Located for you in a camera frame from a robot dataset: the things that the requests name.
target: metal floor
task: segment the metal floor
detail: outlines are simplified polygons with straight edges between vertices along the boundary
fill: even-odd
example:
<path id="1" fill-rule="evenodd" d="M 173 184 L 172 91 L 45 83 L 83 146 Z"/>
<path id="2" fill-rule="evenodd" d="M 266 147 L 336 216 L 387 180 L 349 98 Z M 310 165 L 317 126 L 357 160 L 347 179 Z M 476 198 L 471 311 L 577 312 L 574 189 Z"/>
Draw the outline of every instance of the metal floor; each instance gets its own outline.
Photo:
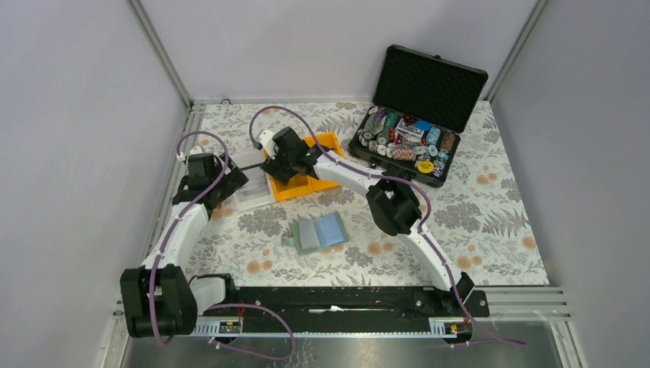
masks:
<path id="1" fill-rule="evenodd" d="M 122 367 L 198 368 L 214 366 L 245 367 L 544 367 L 563 366 L 553 334 L 544 322 L 499 322 L 495 324 L 503 337 L 526 341 L 529 347 L 511 347 L 491 343 L 449 348 L 441 340 L 409 338 L 301 338 L 291 360 L 273 362 L 232 352 L 216 350 L 206 339 L 175 337 L 166 347 L 154 339 L 133 339 L 127 348 Z M 475 333 L 472 340 L 485 338 Z M 289 351 L 288 339 L 240 338 L 233 344 L 262 353 L 283 356 Z"/>

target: open case lid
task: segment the open case lid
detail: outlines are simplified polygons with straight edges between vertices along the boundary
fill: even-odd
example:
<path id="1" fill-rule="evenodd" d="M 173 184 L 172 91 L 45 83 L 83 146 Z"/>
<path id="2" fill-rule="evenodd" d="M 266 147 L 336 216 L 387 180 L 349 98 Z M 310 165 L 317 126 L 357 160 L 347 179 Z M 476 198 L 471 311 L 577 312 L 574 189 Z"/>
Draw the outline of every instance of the open case lid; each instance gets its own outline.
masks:
<path id="1" fill-rule="evenodd" d="M 393 45 L 373 103 L 461 133 L 487 81 L 485 71 Z"/>

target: black case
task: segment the black case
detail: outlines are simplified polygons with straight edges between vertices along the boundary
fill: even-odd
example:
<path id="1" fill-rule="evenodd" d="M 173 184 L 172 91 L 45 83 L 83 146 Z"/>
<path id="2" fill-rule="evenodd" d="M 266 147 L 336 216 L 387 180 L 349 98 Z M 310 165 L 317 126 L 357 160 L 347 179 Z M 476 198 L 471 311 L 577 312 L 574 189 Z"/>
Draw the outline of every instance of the black case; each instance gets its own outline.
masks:
<path id="1" fill-rule="evenodd" d="M 398 45 L 388 47 L 373 103 L 384 110 L 406 114 L 437 126 L 442 131 L 441 138 L 445 132 L 456 135 L 445 171 L 438 178 L 433 176 L 433 172 L 419 172 L 414 162 L 390 159 L 362 146 L 358 132 L 366 125 L 369 113 L 363 118 L 357 134 L 350 141 L 350 153 L 373 165 L 398 166 L 412 178 L 428 186 L 441 187 L 445 184 L 461 141 L 458 134 L 465 130 L 487 81 L 488 73 L 485 71 Z"/>

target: floral pattern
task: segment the floral pattern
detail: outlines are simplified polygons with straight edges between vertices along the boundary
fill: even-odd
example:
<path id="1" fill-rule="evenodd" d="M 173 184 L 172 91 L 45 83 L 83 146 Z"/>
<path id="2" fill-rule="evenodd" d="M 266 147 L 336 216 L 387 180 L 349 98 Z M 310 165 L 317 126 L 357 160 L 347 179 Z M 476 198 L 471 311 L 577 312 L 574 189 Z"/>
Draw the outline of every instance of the floral pattern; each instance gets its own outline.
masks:
<path id="1" fill-rule="evenodd" d="M 230 153 L 253 150 L 248 138 L 251 117 L 264 104 L 208 105 L 202 129 L 219 135 Z M 333 131 L 347 158 L 347 147 L 370 103 L 289 103 L 316 133 Z M 281 110 L 267 110 L 253 127 L 278 131 L 307 130 Z M 461 134 L 462 141 L 447 182 L 422 188 L 432 201 L 428 227 L 452 261 L 477 284 L 548 284 L 528 216 L 512 175 L 490 104 L 480 101 Z M 221 152 L 211 138 L 199 144 Z M 350 241 L 324 251 L 299 255 L 283 245 L 289 224 L 339 212 Z M 379 230 L 366 200 L 350 190 L 328 189 L 246 212 L 227 200 L 212 214 L 193 249 L 188 277 L 232 274 L 248 286 L 430 285 L 425 269 L 396 238 Z"/>

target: black bracket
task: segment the black bracket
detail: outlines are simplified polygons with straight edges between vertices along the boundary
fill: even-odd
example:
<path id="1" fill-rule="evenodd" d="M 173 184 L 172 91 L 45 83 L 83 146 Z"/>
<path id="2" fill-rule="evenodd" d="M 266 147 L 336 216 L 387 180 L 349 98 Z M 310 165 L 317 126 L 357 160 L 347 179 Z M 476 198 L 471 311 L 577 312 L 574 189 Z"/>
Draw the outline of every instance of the black bracket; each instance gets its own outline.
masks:
<path id="1" fill-rule="evenodd" d="M 224 160 L 223 155 L 217 157 L 211 153 L 198 153 L 188 156 L 186 161 L 188 174 L 182 177 L 178 192 L 172 199 L 172 204 L 190 202 L 206 190 L 222 171 L 222 162 Z M 237 189 L 248 182 L 248 177 L 231 159 L 228 161 L 228 168 L 230 172 L 224 175 L 215 188 L 199 201 L 208 211 L 208 217 L 219 203 L 232 196 Z"/>
<path id="2" fill-rule="evenodd" d="M 155 287 L 162 292 L 148 295 L 151 270 L 144 267 L 124 270 L 120 289 L 126 328 L 132 337 L 153 336 L 149 298 L 154 298 L 156 323 L 161 336 L 189 335 L 196 326 L 196 299 L 179 266 L 168 264 L 156 273 Z"/>
<path id="3" fill-rule="evenodd" d="M 273 136 L 273 142 L 276 147 L 275 158 L 268 157 L 261 164 L 261 169 L 268 175 L 285 185 L 297 174 L 318 179 L 314 173 L 314 164 L 322 153 L 317 147 L 310 148 L 289 127 L 277 132 Z"/>
<path id="4" fill-rule="evenodd" d="M 404 177 L 396 166 L 390 166 L 384 175 Z M 404 183 L 382 179 L 369 187 L 366 198 L 375 224 L 388 235 L 410 234 L 411 226 L 422 218 L 418 198 Z"/>

